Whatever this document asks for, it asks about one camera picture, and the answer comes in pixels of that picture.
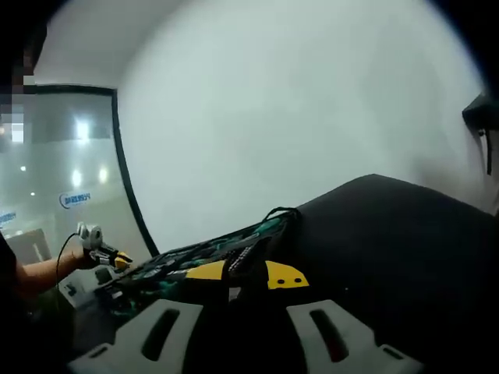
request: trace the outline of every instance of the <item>sleeve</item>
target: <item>sleeve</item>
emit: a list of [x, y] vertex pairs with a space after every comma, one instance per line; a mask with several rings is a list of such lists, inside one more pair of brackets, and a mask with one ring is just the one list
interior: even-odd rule
[[11, 284], [16, 279], [16, 255], [0, 234], [0, 283], [1, 286]]

